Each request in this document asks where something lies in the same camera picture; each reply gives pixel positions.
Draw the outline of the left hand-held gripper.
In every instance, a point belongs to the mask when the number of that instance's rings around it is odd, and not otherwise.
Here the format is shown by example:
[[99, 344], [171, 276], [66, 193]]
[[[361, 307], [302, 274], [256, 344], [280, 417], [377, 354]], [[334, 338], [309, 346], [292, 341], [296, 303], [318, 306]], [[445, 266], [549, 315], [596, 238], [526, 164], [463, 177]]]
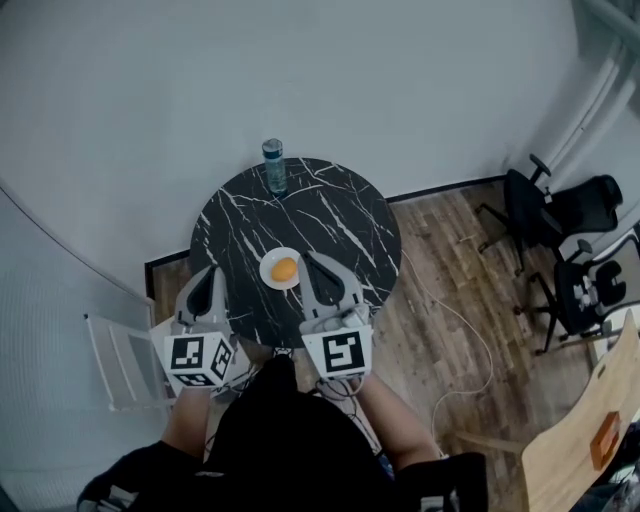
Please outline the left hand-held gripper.
[[184, 389], [217, 396], [237, 384], [237, 345], [231, 341], [227, 302], [226, 276], [213, 265], [179, 292], [163, 341], [163, 369], [176, 397]]

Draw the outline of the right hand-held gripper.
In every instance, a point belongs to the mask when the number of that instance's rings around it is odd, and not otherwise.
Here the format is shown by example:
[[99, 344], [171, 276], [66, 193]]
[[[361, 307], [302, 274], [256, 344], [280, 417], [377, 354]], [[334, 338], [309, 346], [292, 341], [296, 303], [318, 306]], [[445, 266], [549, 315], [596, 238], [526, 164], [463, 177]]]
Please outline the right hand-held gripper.
[[[368, 375], [373, 326], [369, 306], [359, 305], [362, 287], [357, 276], [339, 261], [318, 252], [300, 256], [298, 274], [307, 319], [300, 325], [300, 333], [320, 378], [349, 380]], [[350, 309], [319, 318], [322, 308]]]

